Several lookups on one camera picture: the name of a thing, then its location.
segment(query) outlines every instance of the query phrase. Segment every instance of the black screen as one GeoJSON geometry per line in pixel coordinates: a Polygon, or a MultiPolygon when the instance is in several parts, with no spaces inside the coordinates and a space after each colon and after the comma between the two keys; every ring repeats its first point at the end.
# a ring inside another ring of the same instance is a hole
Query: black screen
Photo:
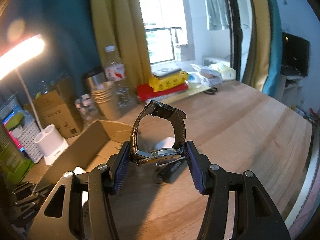
{"type": "Polygon", "coordinates": [[[282,65],[291,66],[300,71],[301,76],[307,76],[310,42],[288,33],[282,33],[282,40],[282,65]]]}

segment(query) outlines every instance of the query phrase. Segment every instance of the bottle cap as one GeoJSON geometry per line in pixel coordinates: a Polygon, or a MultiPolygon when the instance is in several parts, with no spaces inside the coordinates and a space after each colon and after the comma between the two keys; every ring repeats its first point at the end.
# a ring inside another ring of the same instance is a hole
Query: bottle cap
{"type": "Polygon", "coordinates": [[[104,48],[106,52],[113,52],[116,50],[116,46],[108,46],[104,48]]]}

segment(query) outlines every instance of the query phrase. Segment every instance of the blue gripper pad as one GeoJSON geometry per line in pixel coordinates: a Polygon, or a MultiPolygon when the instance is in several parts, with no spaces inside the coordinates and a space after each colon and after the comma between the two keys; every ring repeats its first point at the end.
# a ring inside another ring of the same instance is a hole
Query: blue gripper pad
{"type": "Polygon", "coordinates": [[[186,143],[185,157],[195,188],[200,194],[206,195],[206,182],[209,179],[208,167],[211,165],[208,157],[196,149],[192,141],[186,143]]]}
{"type": "Polygon", "coordinates": [[[128,141],[124,142],[121,147],[120,152],[118,153],[118,157],[113,164],[116,167],[114,171],[114,181],[113,181],[113,191],[118,193],[119,190],[122,189],[125,176],[128,172],[128,167],[130,164],[130,143],[128,141]]]}

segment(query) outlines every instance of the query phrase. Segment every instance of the bottle label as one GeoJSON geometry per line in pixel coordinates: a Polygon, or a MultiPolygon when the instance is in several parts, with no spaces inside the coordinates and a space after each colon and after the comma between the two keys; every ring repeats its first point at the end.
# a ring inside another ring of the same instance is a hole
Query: bottle label
{"type": "Polygon", "coordinates": [[[124,64],[113,65],[104,69],[108,81],[120,81],[125,79],[124,64]]]}

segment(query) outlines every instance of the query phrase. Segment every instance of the screw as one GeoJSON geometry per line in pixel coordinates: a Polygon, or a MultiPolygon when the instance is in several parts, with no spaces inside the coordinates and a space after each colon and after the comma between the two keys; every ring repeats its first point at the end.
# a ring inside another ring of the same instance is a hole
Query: screw
{"type": "Polygon", "coordinates": [[[210,165],[210,170],[217,171],[218,169],[219,169],[219,165],[217,165],[217,164],[210,165]]]}
{"type": "Polygon", "coordinates": [[[247,177],[252,178],[254,176],[252,171],[245,171],[244,173],[247,177]]]}
{"type": "Polygon", "coordinates": [[[100,165],[98,166],[98,169],[101,170],[101,171],[104,171],[104,170],[106,170],[107,168],[108,168],[108,165],[106,165],[105,163],[100,164],[100,165]]]}
{"type": "Polygon", "coordinates": [[[64,174],[64,177],[65,177],[65,178],[70,178],[71,176],[73,176],[73,172],[72,172],[72,171],[67,171],[67,172],[64,174]]]}

